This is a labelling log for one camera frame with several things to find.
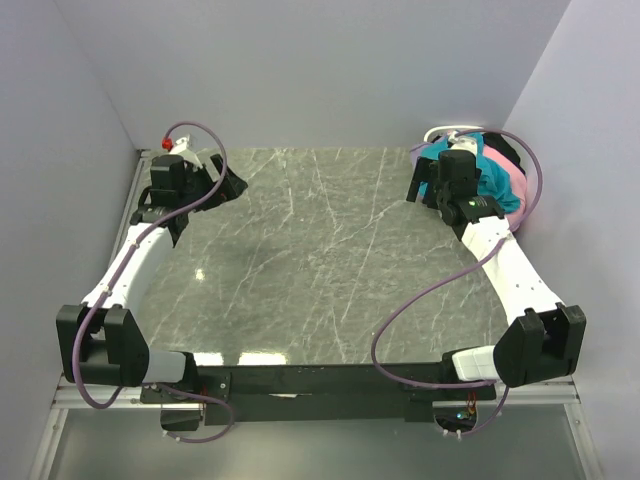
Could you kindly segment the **teal t shirt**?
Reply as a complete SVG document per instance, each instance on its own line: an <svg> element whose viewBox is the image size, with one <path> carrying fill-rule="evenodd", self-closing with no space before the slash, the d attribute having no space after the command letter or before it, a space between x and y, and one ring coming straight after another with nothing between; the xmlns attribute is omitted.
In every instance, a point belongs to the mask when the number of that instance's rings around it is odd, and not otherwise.
<svg viewBox="0 0 640 480"><path fill-rule="evenodd" d="M491 161L487 161L483 156L483 147L484 147L484 141L482 137L483 133L489 133L489 132L476 132L476 133L467 134L467 136L470 136L475 140L477 140L478 146L479 146L479 153L477 154L477 157L476 157L477 168L479 168L481 171L480 179L478 182L478 194L491 195L495 198L494 193L496 192L497 188L495 187L495 184L494 184L494 174L495 174L495 170L497 170L498 167L496 167ZM446 141L446 135L447 134L445 134L444 137L442 135L439 138L437 138L433 142L435 144L434 151L429 154L424 154L422 157L437 161L439 153L448 147L447 141Z"/></svg>

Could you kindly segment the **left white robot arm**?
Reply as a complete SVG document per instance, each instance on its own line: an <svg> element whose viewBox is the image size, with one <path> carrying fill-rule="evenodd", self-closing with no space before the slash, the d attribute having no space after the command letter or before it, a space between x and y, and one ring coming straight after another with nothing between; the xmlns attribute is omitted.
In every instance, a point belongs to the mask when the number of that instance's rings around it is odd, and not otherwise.
<svg viewBox="0 0 640 480"><path fill-rule="evenodd" d="M200 378L189 370L192 355L152 349L135 317L157 269L188 226L190 213L235 200L248 187L223 155L210 160L218 179L178 154L152 160L150 183L139 196L116 258L80 304L65 305L57 314L67 381L114 387L164 383L179 402L199 392Z"/></svg>

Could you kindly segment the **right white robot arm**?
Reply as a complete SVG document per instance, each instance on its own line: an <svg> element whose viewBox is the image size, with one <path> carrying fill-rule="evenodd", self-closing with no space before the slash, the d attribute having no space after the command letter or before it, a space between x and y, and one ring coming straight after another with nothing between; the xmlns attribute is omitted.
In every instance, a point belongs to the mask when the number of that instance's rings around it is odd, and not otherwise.
<svg viewBox="0 0 640 480"><path fill-rule="evenodd" d="M460 399L474 381L500 380L514 388L573 374L586 316L567 306L542 281L510 230L504 210L478 191L480 170L467 151L417 159L407 199L438 211L481 262L505 310L508 328L494 345L458 351L439 374L444 395Z"/></svg>

